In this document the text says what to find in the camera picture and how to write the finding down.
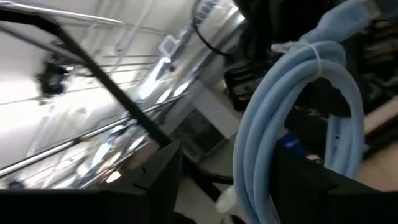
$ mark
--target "white tile floor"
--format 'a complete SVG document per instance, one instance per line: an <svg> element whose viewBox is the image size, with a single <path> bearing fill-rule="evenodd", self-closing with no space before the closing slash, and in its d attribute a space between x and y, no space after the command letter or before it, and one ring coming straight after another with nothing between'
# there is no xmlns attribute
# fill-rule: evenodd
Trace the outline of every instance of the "white tile floor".
<svg viewBox="0 0 398 224"><path fill-rule="evenodd" d="M232 175L232 143L224 145L201 162L201 167ZM381 191L398 190L398 141L364 162L357 180ZM198 224L219 224L224 216L216 213L214 203L189 179L182 181L175 210Z"/></svg>

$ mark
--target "light blue cable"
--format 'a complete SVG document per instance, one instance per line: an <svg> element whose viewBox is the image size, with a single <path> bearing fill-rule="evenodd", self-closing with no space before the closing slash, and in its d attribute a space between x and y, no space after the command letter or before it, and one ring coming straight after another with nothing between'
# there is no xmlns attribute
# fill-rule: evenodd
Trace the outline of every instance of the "light blue cable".
<svg viewBox="0 0 398 224"><path fill-rule="evenodd" d="M351 108L350 118L330 116L325 156L327 168L351 178L363 152L364 115L359 88L345 69L345 51L338 42L362 30L371 19L363 1L349 0L326 13L318 27L300 39L316 48L322 77L340 90ZM277 135L305 85L318 78L317 72L313 49L294 47L268 71L245 111L236 136L233 172L238 202L250 223L265 224L271 218L269 165Z"/></svg>

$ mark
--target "black cable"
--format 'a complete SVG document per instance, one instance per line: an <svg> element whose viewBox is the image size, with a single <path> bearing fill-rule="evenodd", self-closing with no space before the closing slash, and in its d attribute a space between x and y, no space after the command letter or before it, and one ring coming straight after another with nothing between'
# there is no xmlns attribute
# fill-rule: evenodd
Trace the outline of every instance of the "black cable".
<svg viewBox="0 0 398 224"><path fill-rule="evenodd" d="M206 45L206 47L208 47L210 50L212 50L214 53L216 53L218 55L230 58L232 56L232 54L222 52L222 51L218 50L217 48L213 47L200 33L199 27L197 24L197 20L196 20L196 14L198 12L198 6L199 6L200 2L201 2L201 0L196 0L195 3L193 4L192 10L191 10L191 22L192 22L193 30L197 33L199 39Z"/></svg>

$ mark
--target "coiled cable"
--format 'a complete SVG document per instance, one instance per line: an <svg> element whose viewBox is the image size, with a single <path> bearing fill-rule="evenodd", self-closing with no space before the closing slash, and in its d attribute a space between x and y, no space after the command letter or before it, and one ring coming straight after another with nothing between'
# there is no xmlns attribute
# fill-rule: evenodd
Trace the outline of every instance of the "coiled cable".
<svg viewBox="0 0 398 224"><path fill-rule="evenodd" d="M300 39L305 44L290 48L280 58L253 94L236 136L233 157L234 188L250 223L265 224L274 218L269 166L277 134L305 85L319 76L339 89L351 110L350 118L329 118L325 165L355 177L364 149L363 104L354 78L345 69L345 51L338 42L362 30L372 18L362 0L349 0L332 9L316 29Z"/></svg>

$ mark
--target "black wire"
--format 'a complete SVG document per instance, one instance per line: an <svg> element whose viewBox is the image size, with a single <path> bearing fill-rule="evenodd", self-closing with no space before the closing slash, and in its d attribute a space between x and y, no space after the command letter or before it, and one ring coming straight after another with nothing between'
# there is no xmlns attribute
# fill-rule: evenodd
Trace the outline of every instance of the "black wire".
<svg viewBox="0 0 398 224"><path fill-rule="evenodd" d="M199 6L200 2L201 2L200 0L196 0L195 3L193 4L192 10L191 10L191 22L192 22L193 30L197 33L199 39L206 45L206 47L208 47L210 50L212 50L214 53L216 53L218 55L230 58L232 56L232 54L222 52L222 51L218 50L217 48L213 47L200 33L199 27L197 24L197 20L196 20L196 14L198 12L198 6Z"/></svg>

